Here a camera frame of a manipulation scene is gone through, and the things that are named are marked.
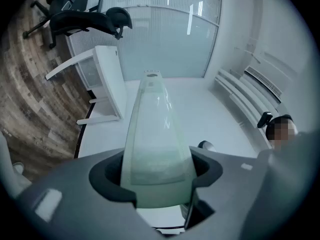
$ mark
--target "gray surface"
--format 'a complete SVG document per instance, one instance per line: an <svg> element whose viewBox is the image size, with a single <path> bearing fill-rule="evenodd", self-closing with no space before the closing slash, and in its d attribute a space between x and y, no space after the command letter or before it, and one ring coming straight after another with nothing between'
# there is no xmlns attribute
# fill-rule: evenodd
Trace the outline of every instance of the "gray surface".
<svg viewBox="0 0 320 240"><path fill-rule="evenodd" d="M223 174L211 186L195 191L215 213L176 239L255 239L275 230L293 214L313 182L319 167L319 136L300 134L282 152L265 150L257 158L191 147L192 153L218 161ZM19 201L33 208L47 188L61 191L62 201L50 225L66 239L162 239L131 203L108 201L89 183L92 166L122 150L67 162L26 189ZM244 163L252 169L242 168Z"/></svg>

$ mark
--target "headphones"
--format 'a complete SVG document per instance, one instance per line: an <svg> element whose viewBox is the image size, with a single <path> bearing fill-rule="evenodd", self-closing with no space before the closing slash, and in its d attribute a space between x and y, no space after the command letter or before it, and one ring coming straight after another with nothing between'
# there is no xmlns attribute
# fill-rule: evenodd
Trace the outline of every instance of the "headphones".
<svg viewBox="0 0 320 240"><path fill-rule="evenodd" d="M259 122L257 124L257 127L258 128L263 128L265 126L270 125L270 121L271 121L272 117L273 116L272 116L272 114L270 112L263 112L263 114L261 116L261 119L259 120ZM275 117L274 119L276 119L276 118L290 119L293 122L292 117L290 115L288 115L288 114L284 114L284 115Z"/></svg>

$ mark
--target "white table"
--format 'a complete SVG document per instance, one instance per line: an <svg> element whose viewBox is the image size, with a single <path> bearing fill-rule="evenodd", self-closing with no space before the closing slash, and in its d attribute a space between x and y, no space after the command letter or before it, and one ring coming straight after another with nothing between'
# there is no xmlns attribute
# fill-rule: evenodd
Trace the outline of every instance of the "white table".
<svg viewBox="0 0 320 240"><path fill-rule="evenodd" d="M47 80L64 70L65 68L77 64L83 60L93 57L97 72L101 79L102 86L106 92L106 96L89 100L89 103L98 103L109 100L115 115L104 115L99 117L80 119L76 123L95 124L113 120L123 119L127 105L127 90L122 75L118 50L116 46L96 46L93 49L87 50L78 54L71 59L65 61L49 74L45 76Z"/></svg>

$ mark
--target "wooden floor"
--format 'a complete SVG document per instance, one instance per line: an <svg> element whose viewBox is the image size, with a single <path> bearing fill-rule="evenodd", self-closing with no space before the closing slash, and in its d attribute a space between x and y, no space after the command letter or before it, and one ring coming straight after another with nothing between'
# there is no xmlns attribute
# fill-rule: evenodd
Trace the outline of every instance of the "wooden floor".
<svg viewBox="0 0 320 240"><path fill-rule="evenodd" d="M44 16L30 8L32 1L25 1L0 41L0 131L12 162L23 162L23 174L34 181L74 157L81 129L76 121L86 117L90 97L73 66L45 79L71 56L62 35L49 49L48 28L22 38Z"/></svg>

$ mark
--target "air vent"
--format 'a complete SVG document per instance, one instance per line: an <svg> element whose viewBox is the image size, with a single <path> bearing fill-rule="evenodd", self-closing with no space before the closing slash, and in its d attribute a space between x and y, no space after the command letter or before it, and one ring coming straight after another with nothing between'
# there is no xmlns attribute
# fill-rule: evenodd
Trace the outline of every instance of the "air vent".
<svg viewBox="0 0 320 240"><path fill-rule="evenodd" d="M282 92L276 87L268 78L262 75L260 72L255 70L254 68L248 66L245 70L245 73L248 73L255 79L257 79L261 84L263 84L279 101L281 101Z"/></svg>

